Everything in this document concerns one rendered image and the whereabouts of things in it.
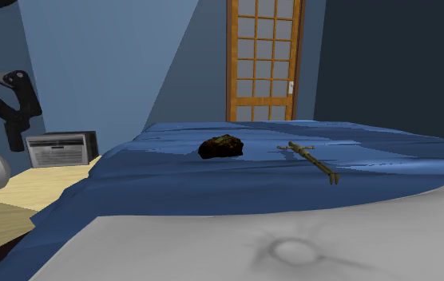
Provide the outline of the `olive long cross-handled tool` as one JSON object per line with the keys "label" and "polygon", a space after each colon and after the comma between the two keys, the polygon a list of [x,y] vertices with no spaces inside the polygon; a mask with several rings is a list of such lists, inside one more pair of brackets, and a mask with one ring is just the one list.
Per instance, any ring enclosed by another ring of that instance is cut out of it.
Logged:
{"label": "olive long cross-handled tool", "polygon": [[302,146],[299,144],[295,144],[292,141],[288,142],[288,146],[277,146],[279,149],[290,149],[293,152],[297,153],[301,157],[305,158],[309,162],[311,162],[314,166],[316,166],[320,171],[324,172],[328,178],[330,184],[338,184],[340,179],[340,174],[334,172],[331,168],[327,167],[323,162],[313,157],[309,150],[314,149],[314,146]]}

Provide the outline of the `bed with blue blanket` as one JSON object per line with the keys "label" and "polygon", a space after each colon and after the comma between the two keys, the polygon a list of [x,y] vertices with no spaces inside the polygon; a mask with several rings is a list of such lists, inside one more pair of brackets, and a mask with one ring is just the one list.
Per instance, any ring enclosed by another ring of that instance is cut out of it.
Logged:
{"label": "bed with blue blanket", "polygon": [[[243,155],[202,159],[231,135]],[[338,184],[290,149],[340,174]],[[106,152],[89,175],[32,217],[34,229],[0,263],[0,281],[29,281],[98,216],[218,216],[373,203],[444,185],[444,138],[350,122],[185,122],[150,125]]]}

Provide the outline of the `wooden door with glass panes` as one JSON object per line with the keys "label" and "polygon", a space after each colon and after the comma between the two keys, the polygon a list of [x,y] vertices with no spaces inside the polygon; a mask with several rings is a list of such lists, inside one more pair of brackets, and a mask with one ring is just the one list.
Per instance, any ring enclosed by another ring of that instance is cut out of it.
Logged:
{"label": "wooden door with glass panes", "polygon": [[227,0],[227,121],[296,116],[307,0]]}

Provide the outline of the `dark brown rough lump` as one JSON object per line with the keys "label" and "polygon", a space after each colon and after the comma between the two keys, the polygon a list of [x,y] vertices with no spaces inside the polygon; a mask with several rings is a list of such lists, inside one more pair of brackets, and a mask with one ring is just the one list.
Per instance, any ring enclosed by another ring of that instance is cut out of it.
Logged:
{"label": "dark brown rough lump", "polygon": [[243,147],[241,139],[225,134],[204,141],[198,148],[198,154],[202,159],[242,156]]}

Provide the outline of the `grey pillow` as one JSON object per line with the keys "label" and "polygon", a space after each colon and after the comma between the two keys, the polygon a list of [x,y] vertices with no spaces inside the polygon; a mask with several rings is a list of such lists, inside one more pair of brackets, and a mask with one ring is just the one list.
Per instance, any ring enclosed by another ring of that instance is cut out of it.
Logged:
{"label": "grey pillow", "polygon": [[30,281],[444,281],[444,186],[249,216],[102,216]]}

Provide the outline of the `grey box air conditioner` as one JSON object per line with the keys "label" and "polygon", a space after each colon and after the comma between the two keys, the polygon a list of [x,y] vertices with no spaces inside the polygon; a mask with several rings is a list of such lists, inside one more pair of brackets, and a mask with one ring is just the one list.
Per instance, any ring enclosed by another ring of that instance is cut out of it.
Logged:
{"label": "grey box air conditioner", "polygon": [[95,131],[44,133],[26,145],[33,168],[87,165],[99,156]]}

